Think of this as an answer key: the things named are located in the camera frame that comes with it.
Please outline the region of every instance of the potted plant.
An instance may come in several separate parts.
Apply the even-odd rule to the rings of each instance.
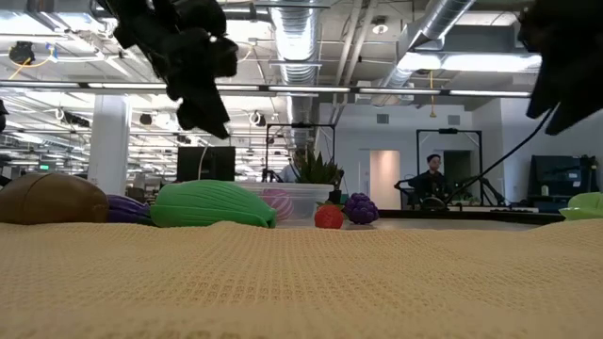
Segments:
[[[308,151],[305,157],[301,157],[296,162],[297,170],[294,170],[299,184],[324,184],[333,185],[334,190],[329,193],[329,201],[332,203],[341,202],[341,179],[343,170],[337,166],[334,159],[329,162],[323,162],[322,154],[314,156],[314,152]]]

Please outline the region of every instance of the pink ball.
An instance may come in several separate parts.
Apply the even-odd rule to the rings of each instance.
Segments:
[[[293,214],[293,201],[285,190],[267,188],[262,191],[260,197],[268,206],[276,210],[276,219],[278,221],[286,220]]]

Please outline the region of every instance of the brown toy football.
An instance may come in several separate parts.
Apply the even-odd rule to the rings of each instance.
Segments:
[[[105,222],[108,208],[100,188],[67,174],[27,174],[0,190],[0,222]]]

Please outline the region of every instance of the plastic container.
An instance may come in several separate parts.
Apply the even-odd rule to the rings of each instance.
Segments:
[[[277,227],[314,226],[317,202],[326,202],[332,185],[246,183],[235,184],[257,194],[277,211]]]

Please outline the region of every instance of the green toy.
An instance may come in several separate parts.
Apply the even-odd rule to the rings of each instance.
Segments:
[[[559,211],[567,220],[603,218],[603,193],[578,194]]]
[[[209,226],[218,221],[274,228],[276,210],[231,183],[199,180],[164,186],[151,206],[159,227]]]

